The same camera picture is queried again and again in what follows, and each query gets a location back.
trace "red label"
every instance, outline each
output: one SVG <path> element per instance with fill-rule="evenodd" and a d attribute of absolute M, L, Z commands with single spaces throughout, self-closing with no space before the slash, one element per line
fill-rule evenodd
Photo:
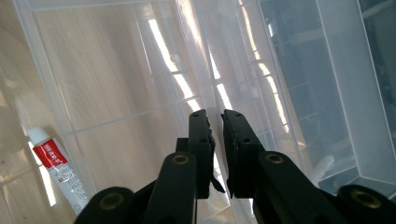
<path fill-rule="evenodd" d="M 47 168 L 67 164 L 67 159 L 62 155 L 56 142 L 53 139 L 34 147 L 33 151 Z"/>

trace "clear plastic bin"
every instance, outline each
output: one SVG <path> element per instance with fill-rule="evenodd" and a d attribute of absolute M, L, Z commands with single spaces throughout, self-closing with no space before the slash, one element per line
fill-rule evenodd
<path fill-rule="evenodd" d="M 395 194 L 396 159 L 358 1 L 14 0 L 66 150 L 92 196 L 154 180 L 206 109 L 223 109 L 335 193 Z M 254 222 L 216 193 L 199 222 Z"/>

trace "transparent plastic container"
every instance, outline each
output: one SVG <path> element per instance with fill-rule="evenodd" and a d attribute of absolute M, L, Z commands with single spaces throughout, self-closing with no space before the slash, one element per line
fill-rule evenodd
<path fill-rule="evenodd" d="M 14 0 L 58 128 L 88 194 L 134 191 L 206 109 L 243 113 L 267 150 L 330 193 L 391 197 L 396 159 L 358 1 Z M 250 223 L 212 190 L 202 223 Z"/>

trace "toothpaste tube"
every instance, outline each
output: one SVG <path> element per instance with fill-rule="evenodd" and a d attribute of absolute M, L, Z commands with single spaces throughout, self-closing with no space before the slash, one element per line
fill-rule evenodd
<path fill-rule="evenodd" d="M 41 127 L 35 127 L 27 132 L 34 148 L 33 151 L 49 171 L 76 215 L 88 203 L 88 197 L 81 182 L 67 160 L 62 146 Z"/>

